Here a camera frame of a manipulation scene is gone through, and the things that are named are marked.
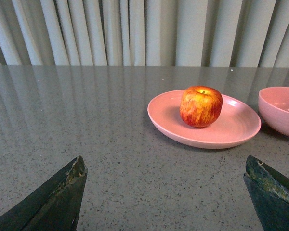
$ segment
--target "plate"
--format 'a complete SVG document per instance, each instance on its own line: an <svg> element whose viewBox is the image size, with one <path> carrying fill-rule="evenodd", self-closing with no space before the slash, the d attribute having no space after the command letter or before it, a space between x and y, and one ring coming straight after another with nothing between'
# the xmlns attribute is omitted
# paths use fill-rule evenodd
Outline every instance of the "plate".
<svg viewBox="0 0 289 231"><path fill-rule="evenodd" d="M253 138L261 127L258 114L243 102L222 95L223 106L218 119L205 128L187 125L180 117L179 107L184 90L158 95L148 105L148 114L167 137L198 148L231 148Z"/></svg>

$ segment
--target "speckled countertop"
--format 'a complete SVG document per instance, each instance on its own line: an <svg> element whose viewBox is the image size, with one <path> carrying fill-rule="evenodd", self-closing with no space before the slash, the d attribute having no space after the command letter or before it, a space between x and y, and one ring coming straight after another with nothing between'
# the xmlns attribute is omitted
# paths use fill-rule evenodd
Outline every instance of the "speckled countertop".
<svg viewBox="0 0 289 231"><path fill-rule="evenodd" d="M258 112L258 92L289 69L0 66L0 215L82 155L79 231L260 231L243 181L253 155L289 177L289 137L207 150L159 132L155 96L207 85Z"/></svg>

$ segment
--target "curtain fold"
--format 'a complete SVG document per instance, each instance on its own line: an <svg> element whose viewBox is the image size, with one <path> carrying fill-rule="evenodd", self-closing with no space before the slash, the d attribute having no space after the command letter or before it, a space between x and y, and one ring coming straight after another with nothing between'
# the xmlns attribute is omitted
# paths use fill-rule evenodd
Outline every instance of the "curtain fold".
<svg viewBox="0 0 289 231"><path fill-rule="evenodd" d="M289 0L0 1L0 65L289 67Z"/></svg>

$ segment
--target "bowl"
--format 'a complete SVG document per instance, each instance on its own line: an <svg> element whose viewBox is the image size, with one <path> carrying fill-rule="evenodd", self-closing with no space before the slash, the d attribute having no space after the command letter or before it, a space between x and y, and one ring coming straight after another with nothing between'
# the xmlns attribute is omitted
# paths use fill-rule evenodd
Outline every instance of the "bowl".
<svg viewBox="0 0 289 231"><path fill-rule="evenodd" d="M289 136L289 87L269 87L259 91L259 112L274 130Z"/></svg>

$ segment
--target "apple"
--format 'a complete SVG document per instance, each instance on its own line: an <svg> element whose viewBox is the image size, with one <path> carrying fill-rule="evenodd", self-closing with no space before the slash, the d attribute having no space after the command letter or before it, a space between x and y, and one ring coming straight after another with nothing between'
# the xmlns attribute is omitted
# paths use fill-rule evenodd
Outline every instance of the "apple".
<svg viewBox="0 0 289 231"><path fill-rule="evenodd" d="M180 117L193 127L203 128L214 123L221 114L222 94L214 88L191 86L182 95Z"/></svg>

